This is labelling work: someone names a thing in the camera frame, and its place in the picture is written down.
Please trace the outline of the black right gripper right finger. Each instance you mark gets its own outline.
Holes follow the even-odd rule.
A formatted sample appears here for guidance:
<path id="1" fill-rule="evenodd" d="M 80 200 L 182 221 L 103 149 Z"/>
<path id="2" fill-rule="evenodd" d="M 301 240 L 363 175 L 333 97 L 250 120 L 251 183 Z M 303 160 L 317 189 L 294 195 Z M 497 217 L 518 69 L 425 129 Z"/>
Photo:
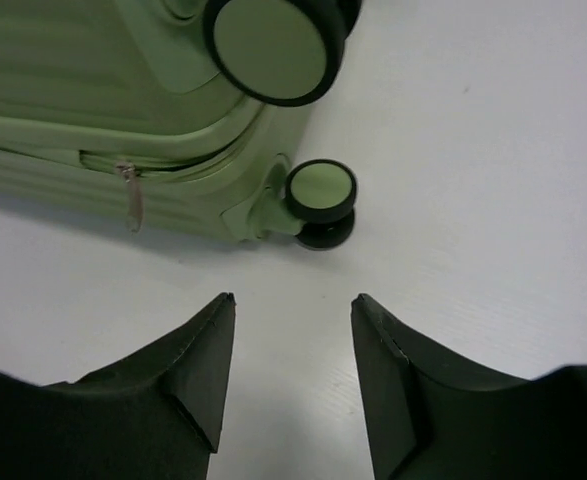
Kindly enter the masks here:
<path id="1" fill-rule="evenodd" d="M 512 376 L 366 294 L 351 326 L 376 478 L 587 479 L 587 365 Z"/>

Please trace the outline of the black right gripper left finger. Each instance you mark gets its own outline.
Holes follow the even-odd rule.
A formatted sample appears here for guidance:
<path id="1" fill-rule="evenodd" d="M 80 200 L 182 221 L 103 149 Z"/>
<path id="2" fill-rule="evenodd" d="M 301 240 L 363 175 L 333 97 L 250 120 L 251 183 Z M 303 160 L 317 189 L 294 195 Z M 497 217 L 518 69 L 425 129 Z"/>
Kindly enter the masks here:
<path id="1" fill-rule="evenodd" d="M 75 382 L 0 371 L 0 479 L 204 479 L 218 451 L 236 302 Z"/>

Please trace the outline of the light green suitcase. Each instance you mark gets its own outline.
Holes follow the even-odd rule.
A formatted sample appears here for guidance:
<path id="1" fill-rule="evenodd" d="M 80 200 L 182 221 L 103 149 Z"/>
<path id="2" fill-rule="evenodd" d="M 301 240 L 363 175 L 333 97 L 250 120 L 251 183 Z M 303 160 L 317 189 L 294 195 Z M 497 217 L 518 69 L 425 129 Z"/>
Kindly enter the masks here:
<path id="1" fill-rule="evenodd" d="M 295 159 L 358 1 L 0 1 L 0 191 L 242 242 L 350 236 L 357 180 Z"/>

